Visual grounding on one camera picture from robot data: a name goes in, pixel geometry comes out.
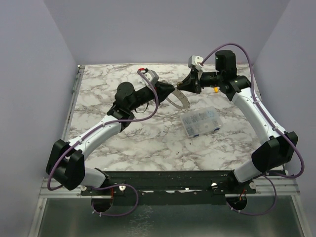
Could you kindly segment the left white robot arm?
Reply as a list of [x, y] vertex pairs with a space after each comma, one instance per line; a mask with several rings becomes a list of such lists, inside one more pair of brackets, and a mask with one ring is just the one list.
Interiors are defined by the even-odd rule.
[[55, 179], [69, 191], [81, 185], [92, 187], [99, 195], [105, 194], [109, 189], [108, 176], [97, 168], [86, 168], [85, 160], [106, 140], [136, 120], [134, 110], [151, 100], [158, 105], [174, 90], [174, 86], [159, 81], [153, 88], [145, 86], [138, 91], [129, 82], [119, 84], [113, 106], [100, 122], [68, 142], [60, 139], [54, 143], [46, 166], [48, 179]]

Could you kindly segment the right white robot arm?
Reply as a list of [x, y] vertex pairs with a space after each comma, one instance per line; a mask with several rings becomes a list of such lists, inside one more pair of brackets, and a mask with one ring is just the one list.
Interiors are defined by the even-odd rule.
[[238, 75], [236, 55], [231, 50], [215, 53], [215, 72], [204, 71], [202, 63], [200, 56], [189, 58], [190, 73], [178, 83], [177, 89], [200, 94], [206, 87], [218, 87], [241, 110], [261, 144], [249, 161], [228, 174], [228, 190], [238, 193], [245, 182], [290, 162], [298, 136], [276, 122], [253, 90], [250, 80]]

